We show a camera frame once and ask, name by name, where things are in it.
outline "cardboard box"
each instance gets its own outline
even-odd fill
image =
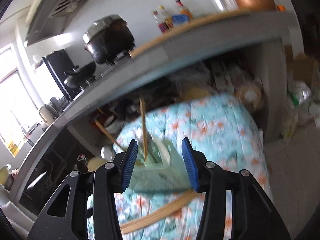
[[[287,62],[288,73],[293,71],[293,79],[305,82],[310,88],[320,88],[319,63],[312,57],[299,54],[293,61]]]
[[[284,46],[284,52],[285,52],[285,60],[287,63],[293,61],[293,51],[292,46],[286,45]]]

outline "blue floral fabric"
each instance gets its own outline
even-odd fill
[[[141,118],[127,124],[117,141],[127,147],[141,127]],[[228,94],[215,95],[201,100],[185,102],[157,109],[146,116],[150,134],[172,141],[181,155],[182,139],[188,137],[193,149],[201,151],[207,160],[228,171],[249,170],[271,197],[268,172],[259,133],[251,115],[241,103]],[[121,149],[114,146],[117,153]],[[119,223],[146,216],[176,199],[179,194],[137,194],[127,189],[115,194]],[[227,192],[227,209],[224,239],[231,237],[231,192]],[[176,211],[170,217],[140,229],[123,234],[124,240],[192,240],[198,231],[204,194]],[[88,207],[92,206],[92,196]],[[88,219],[88,237],[94,239],[93,217]]]

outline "screw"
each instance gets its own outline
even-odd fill
[[[115,165],[113,163],[106,163],[106,165],[104,165],[104,167],[106,169],[112,169]]]
[[[205,166],[207,167],[207,168],[209,168],[209,169],[212,169],[212,168],[214,168],[214,163],[213,162],[207,162],[206,164],[205,164]]]
[[[71,171],[70,172],[70,176],[73,177],[73,178],[78,176],[78,175],[79,175],[79,171]]]
[[[242,174],[242,176],[248,177],[250,175],[250,172],[247,170],[242,170],[241,174]]]

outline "countertop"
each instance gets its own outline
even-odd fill
[[[10,191],[18,203],[35,166],[60,131],[72,120],[160,77],[234,49],[272,39],[290,40],[289,29],[297,27],[295,14],[266,11],[217,21],[181,35],[121,62],[71,102],[45,131],[24,160]]]

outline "range hood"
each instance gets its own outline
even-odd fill
[[[26,41],[28,46],[63,33],[87,0],[35,0]]]

